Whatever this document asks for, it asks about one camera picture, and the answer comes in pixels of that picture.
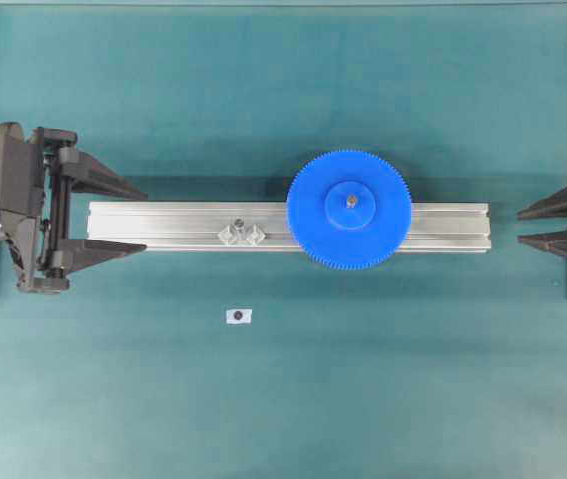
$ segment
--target aluminum rail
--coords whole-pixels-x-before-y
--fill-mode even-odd
[[[147,251],[301,251],[285,203],[91,202],[91,240]],[[415,203],[399,252],[483,253],[492,248],[486,203]]]

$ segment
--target teal surface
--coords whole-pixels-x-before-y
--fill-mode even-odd
[[[0,477],[567,477],[567,264],[516,244],[567,221],[514,220],[567,184],[567,4],[0,7],[9,119],[154,199],[282,200],[369,150],[490,202],[494,250],[148,253],[38,297],[1,248]]]

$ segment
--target metal bolt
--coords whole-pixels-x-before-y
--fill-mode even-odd
[[[357,195],[348,195],[347,197],[348,208],[354,208],[358,202],[359,202],[359,198]]]

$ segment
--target gear teeth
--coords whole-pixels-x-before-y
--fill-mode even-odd
[[[292,193],[295,184],[298,180],[298,178],[304,173],[306,172],[308,169],[311,169],[314,167],[314,165],[316,165],[317,162],[319,162],[322,158],[326,157],[326,156],[330,156],[330,155],[334,155],[334,154],[338,154],[338,153],[352,153],[355,155],[360,155],[360,154],[365,154],[367,156],[370,157],[374,157],[377,160],[379,160],[381,163],[383,163],[386,167],[390,168],[397,176],[398,179],[400,180],[400,182],[403,184],[403,186],[405,187],[406,191],[407,191],[407,195],[410,201],[410,207],[412,204],[412,193],[410,191],[410,188],[408,186],[408,184],[405,182],[405,179],[403,178],[403,175],[400,173],[400,171],[394,166],[392,165],[390,162],[388,162],[387,160],[383,159],[382,157],[369,153],[369,152],[364,152],[362,150],[355,150],[355,149],[339,149],[339,150],[332,150],[326,153],[323,153],[321,155],[319,155],[318,157],[314,158],[313,160],[311,160],[310,162],[306,163],[295,175],[294,180],[292,181],[292,184],[290,185],[290,188],[288,190],[288,195],[287,197],[289,198],[290,194]],[[290,224],[290,228],[292,229],[292,222],[289,220],[288,218],[288,223]],[[401,243],[403,243],[405,241],[405,239],[407,238],[407,231],[405,233],[405,237],[401,240]],[[371,267],[376,267],[379,266],[380,264],[384,263],[385,261],[387,261],[388,259],[390,259],[392,256],[394,256],[396,254],[396,250],[391,252],[390,254],[387,254],[383,257],[380,258],[376,258],[375,260],[372,261],[368,261],[359,265],[351,265],[351,264],[341,264],[341,263],[336,263],[333,261],[329,261],[327,259],[324,259],[318,255],[316,255],[314,252],[310,251],[307,247],[306,244],[303,244],[301,241],[298,241],[299,245],[302,247],[302,249],[305,251],[305,253],[314,261],[317,262],[319,264],[322,264],[324,266],[330,267],[332,269],[337,269],[337,270],[341,270],[341,271],[355,271],[355,270],[362,270],[362,269],[368,269]]]

